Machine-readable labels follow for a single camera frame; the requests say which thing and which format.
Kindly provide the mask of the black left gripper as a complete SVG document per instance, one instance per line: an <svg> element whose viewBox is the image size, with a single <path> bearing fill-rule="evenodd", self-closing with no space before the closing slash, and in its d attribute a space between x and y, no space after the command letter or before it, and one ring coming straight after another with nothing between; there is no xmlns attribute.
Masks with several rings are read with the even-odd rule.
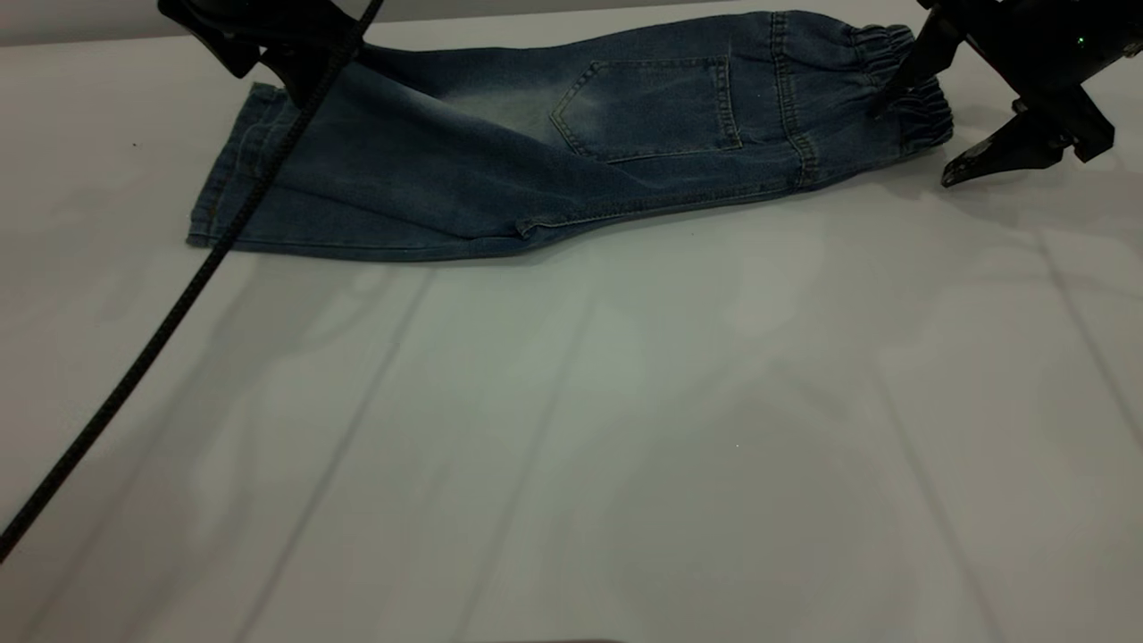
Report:
<svg viewBox="0 0 1143 643"><path fill-rule="evenodd" d="M258 64L258 47L285 42L331 48L355 25L355 18L331 1L179 1L159 5L159 13L195 37L237 79ZM306 106L322 79L344 66L328 49L266 49L263 65L279 78L296 107Z"/></svg>

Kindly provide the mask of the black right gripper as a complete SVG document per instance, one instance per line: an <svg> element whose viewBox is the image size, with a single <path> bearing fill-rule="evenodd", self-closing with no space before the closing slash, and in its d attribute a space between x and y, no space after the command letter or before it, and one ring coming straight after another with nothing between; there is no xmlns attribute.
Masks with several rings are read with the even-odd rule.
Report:
<svg viewBox="0 0 1143 643"><path fill-rule="evenodd" d="M1140 1L930 1L930 13L889 83L871 104L881 116L938 77L961 42L1016 93L1004 128L944 167L942 186L1046 170L1072 148L1084 163L1114 146L1116 127L1084 85L1140 53Z"/></svg>

